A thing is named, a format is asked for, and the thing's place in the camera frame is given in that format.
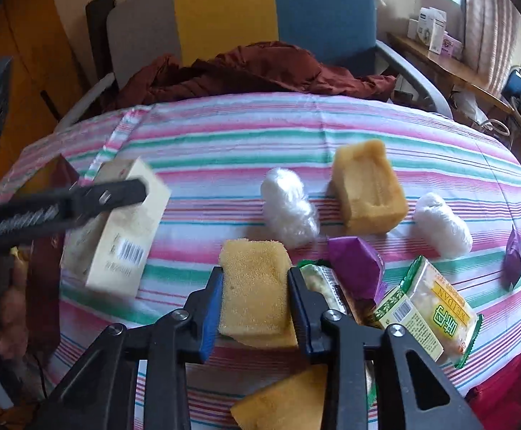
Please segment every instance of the sponge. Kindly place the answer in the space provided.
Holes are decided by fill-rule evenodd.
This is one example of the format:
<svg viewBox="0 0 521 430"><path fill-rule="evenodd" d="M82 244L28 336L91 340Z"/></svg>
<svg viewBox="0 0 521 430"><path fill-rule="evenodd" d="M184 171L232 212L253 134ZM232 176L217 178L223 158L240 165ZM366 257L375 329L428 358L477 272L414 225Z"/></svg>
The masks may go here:
<svg viewBox="0 0 521 430"><path fill-rule="evenodd" d="M296 346L288 308L286 273L292 266L275 241L225 241L223 306L219 333L254 347Z"/></svg>
<svg viewBox="0 0 521 430"><path fill-rule="evenodd" d="M231 415L242 430L320 430L326 372L313 365L237 402Z"/></svg>
<svg viewBox="0 0 521 430"><path fill-rule="evenodd" d="M408 213L408 203L381 140L345 145L332 165L347 235L387 233Z"/></svg>

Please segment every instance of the red fabric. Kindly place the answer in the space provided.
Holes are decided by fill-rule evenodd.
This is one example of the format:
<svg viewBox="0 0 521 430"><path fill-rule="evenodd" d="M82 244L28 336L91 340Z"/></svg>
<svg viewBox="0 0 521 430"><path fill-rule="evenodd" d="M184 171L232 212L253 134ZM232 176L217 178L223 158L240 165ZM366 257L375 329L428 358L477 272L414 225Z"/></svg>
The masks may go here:
<svg viewBox="0 0 521 430"><path fill-rule="evenodd" d="M514 430L521 424L521 354L466 396L485 430Z"/></svg>
<svg viewBox="0 0 521 430"><path fill-rule="evenodd" d="M163 55L142 68L107 110L223 94L294 91L386 101L393 76L355 78L343 67L319 63L302 48L282 42L237 47L209 61L180 67Z"/></svg>

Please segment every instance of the curtain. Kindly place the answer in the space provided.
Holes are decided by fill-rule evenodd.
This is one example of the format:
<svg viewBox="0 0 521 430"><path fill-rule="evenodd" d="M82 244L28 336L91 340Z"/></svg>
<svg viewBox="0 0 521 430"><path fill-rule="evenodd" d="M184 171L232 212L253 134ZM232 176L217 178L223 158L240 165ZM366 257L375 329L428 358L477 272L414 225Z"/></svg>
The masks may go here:
<svg viewBox="0 0 521 430"><path fill-rule="evenodd" d="M510 0L465 0L463 60L498 95L505 85L521 16Z"/></svg>

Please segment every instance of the purple packet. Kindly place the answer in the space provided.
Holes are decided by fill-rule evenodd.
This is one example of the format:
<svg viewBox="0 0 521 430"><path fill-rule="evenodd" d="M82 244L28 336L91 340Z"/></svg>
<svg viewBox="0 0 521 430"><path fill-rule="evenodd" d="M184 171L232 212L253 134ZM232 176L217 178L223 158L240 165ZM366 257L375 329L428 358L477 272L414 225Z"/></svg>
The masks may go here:
<svg viewBox="0 0 521 430"><path fill-rule="evenodd" d="M382 282L384 261L368 242L356 236L330 238L328 259L354 300L382 300L388 287Z"/></svg>
<svg viewBox="0 0 521 430"><path fill-rule="evenodd" d="M515 287L521 278L521 238L515 227L512 227L508 244L505 247L502 274L503 280L508 287L510 285Z"/></svg>

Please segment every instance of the metal bolt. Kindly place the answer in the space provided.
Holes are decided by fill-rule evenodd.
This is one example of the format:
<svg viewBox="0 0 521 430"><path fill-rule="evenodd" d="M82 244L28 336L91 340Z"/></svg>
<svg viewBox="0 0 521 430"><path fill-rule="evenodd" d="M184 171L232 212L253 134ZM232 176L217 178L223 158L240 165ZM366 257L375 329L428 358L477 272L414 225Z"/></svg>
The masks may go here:
<svg viewBox="0 0 521 430"><path fill-rule="evenodd" d="M123 333L123 325L120 323L114 323L109 327L109 334L112 336L119 336Z"/></svg>
<svg viewBox="0 0 521 430"><path fill-rule="evenodd" d="M394 325L390 325L388 327L388 330L391 335L400 338L401 336L404 336L406 334L406 329L400 325L399 323L395 323Z"/></svg>
<svg viewBox="0 0 521 430"><path fill-rule="evenodd" d="M103 194L101 194L101 197L99 198L99 203L101 205L105 205L110 198L111 194L108 191L105 191Z"/></svg>
<svg viewBox="0 0 521 430"><path fill-rule="evenodd" d="M330 309L323 313L323 316L326 320L330 321L339 321L342 318L342 314L337 310Z"/></svg>
<svg viewBox="0 0 521 430"><path fill-rule="evenodd" d="M189 318L189 312L187 312L185 309L177 309L171 312L171 316L177 321L183 321Z"/></svg>

